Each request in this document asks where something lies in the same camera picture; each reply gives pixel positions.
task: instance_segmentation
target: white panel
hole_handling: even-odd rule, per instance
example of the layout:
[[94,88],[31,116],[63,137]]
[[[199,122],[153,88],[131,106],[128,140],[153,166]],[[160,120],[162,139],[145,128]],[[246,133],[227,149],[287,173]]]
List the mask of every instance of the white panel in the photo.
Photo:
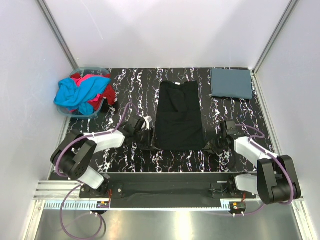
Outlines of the white panel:
[[53,100],[72,71],[35,0],[0,0],[0,235],[20,239],[64,118]]
[[320,229],[320,1],[300,1],[258,73],[283,154]]
[[79,66],[249,67],[289,0],[46,0]]

